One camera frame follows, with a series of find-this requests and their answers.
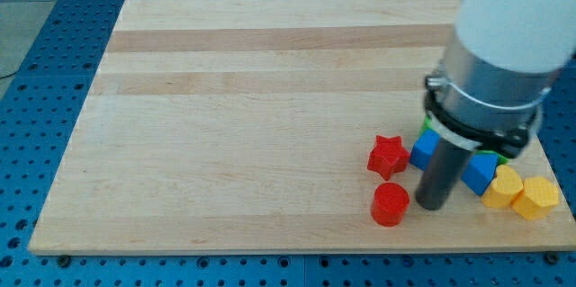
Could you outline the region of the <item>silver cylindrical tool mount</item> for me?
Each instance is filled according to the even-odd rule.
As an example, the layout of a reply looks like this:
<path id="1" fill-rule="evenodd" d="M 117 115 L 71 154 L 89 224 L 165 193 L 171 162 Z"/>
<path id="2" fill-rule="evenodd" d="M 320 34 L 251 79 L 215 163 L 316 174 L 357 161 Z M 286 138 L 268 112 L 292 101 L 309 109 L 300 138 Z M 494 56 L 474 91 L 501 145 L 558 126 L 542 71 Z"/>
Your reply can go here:
<path id="1" fill-rule="evenodd" d="M 426 114 L 432 129 L 459 148 L 515 158 L 539 131 L 543 101 L 558 75 L 494 66 L 452 34 L 424 80 Z"/>

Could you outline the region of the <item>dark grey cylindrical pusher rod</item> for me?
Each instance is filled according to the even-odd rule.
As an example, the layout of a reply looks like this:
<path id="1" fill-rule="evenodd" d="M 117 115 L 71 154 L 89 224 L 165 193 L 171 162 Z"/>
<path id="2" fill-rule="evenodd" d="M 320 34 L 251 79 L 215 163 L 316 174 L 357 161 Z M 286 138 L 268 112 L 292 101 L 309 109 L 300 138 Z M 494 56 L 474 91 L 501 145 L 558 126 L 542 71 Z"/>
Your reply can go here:
<path id="1" fill-rule="evenodd" d="M 473 150 L 461 148 L 446 139 L 440 139 L 418 183 L 415 192 L 417 203 L 429 211 L 440 210 L 473 155 Z"/>

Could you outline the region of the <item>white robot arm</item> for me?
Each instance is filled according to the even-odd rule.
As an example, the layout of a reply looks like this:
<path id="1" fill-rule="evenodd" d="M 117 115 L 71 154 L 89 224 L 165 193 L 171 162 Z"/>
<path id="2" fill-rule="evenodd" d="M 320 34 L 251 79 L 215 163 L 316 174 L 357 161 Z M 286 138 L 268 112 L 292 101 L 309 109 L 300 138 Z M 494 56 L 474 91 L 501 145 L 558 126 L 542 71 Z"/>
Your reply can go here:
<path id="1" fill-rule="evenodd" d="M 575 51 L 575 0 L 462 0 L 424 105 L 439 141 L 415 197 L 445 204 L 473 154 L 518 156 Z"/>

